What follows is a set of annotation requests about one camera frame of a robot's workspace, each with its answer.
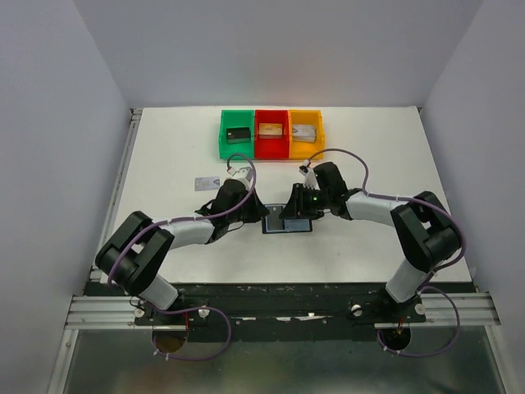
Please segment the silver credit card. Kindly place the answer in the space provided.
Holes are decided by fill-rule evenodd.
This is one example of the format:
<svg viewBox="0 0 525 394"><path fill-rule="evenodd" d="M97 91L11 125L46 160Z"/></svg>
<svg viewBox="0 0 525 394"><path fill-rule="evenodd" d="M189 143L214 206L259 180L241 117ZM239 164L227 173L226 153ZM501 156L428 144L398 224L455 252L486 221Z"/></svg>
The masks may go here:
<svg viewBox="0 0 525 394"><path fill-rule="evenodd" d="M194 179L195 191L218 190L221 187L219 176L197 177Z"/></svg>

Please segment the black VIP credit card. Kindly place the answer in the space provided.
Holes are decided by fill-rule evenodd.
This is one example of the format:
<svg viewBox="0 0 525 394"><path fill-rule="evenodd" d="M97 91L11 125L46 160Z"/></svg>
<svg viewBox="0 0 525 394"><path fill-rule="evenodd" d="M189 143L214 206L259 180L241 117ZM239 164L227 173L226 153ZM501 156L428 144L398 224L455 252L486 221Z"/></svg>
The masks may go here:
<svg viewBox="0 0 525 394"><path fill-rule="evenodd" d="M267 205L266 208L269 211L267 219L272 219L272 220L280 220L281 219L280 215L281 215L281 212L282 212L282 210L284 208L284 206L282 204Z"/></svg>

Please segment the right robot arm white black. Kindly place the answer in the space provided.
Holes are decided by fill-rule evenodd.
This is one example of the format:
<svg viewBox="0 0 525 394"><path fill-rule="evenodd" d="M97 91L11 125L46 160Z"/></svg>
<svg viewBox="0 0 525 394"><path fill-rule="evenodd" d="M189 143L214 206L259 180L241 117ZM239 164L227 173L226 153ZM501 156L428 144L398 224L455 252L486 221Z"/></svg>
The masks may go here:
<svg viewBox="0 0 525 394"><path fill-rule="evenodd" d="M431 273L463 248L460 230L432 192L396 199L350 189L332 162L313 168L303 165L300 172L304 182L293 184L281 219L317 220L329 211L344 220L395 229L404 259L385 284L390 303L403 304L414 298Z"/></svg>

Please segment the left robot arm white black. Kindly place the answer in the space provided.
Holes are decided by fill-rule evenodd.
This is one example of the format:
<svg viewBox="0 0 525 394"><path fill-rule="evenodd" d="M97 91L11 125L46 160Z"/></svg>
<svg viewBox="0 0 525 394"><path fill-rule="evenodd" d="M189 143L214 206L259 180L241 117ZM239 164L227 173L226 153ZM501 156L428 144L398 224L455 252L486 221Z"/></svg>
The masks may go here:
<svg viewBox="0 0 525 394"><path fill-rule="evenodd" d="M256 223L270 211L255 190L235 179L226 180L214 199L187 218L154 222L134 211L117 228L95 257L95 265L127 294L157 309L169 309L178 290L159 274L168 252L187 245L207 245L222 238L230 225Z"/></svg>

